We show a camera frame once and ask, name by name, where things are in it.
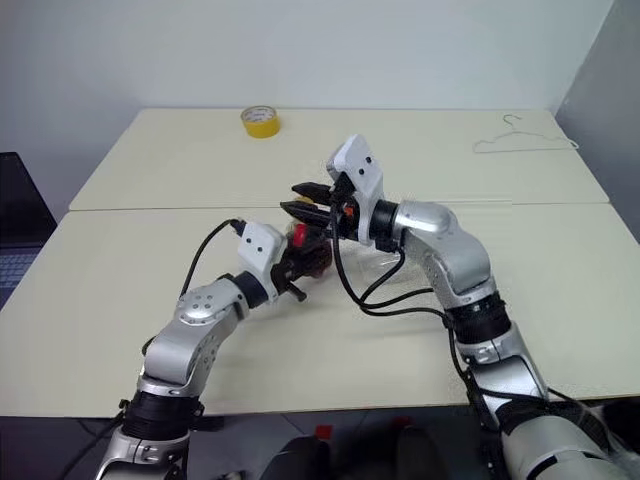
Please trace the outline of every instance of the floor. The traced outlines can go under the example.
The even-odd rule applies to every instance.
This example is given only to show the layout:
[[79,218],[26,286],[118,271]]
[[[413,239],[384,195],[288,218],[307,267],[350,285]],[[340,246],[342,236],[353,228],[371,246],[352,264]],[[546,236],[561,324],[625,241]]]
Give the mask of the floor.
[[[452,480],[490,478],[479,456],[480,432],[475,416],[470,407],[459,406],[227,417],[221,431],[194,433],[189,480],[214,480],[234,470],[245,470],[249,480],[258,479],[288,440],[313,434],[317,425],[333,426],[331,444],[335,452],[341,445],[391,425],[398,418],[409,418],[430,432]],[[85,425],[97,429],[101,423],[86,420]],[[74,419],[0,418],[0,478],[51,480],[90,439]],[[101,441],[69,480],[93,478],[106,446],[107,441]]]

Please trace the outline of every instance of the white table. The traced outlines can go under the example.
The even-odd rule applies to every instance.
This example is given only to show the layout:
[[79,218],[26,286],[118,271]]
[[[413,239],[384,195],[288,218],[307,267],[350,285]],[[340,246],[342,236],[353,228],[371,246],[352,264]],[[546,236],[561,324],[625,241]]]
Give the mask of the white table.
[[[486,245],[549,384],[580,398],[640,394],[640,250],[613,209],[453,207]],[[0,414],[112,415],[134,392],[141,344],[171,318],[194,250],[234,214],[69,213],[0,312]],[[278,209],[242,215],[288,221]],[[237,272],[236,245],[230,231],[216,238],[193,285]],[[355,247],[344,253],[361,288]],[[307,302],[255,310],[225,342],[201,399],[208,413],[466,403],[439,319],[363,316],[333,270],[301,286]]]
[[506,113],[523,130],[564,136],[546,111],[280,110],[281,131],[255,139],[240,110],[143,110],[70,208],[276,207],[295,183],[327,183],[326,160],[353,133],[380,160],[392,200],[608,201],[574,150],[473,153],[509,131]]

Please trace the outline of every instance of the roll of tape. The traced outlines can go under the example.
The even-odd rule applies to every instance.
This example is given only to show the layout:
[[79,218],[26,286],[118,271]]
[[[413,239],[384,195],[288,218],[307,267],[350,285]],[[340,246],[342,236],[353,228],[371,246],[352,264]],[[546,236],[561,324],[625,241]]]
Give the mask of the roll of tape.
[[266,105],[249,107],[240,114],[247,133],[255,138],[272,137],[280,130],[280,119],[275,108]]

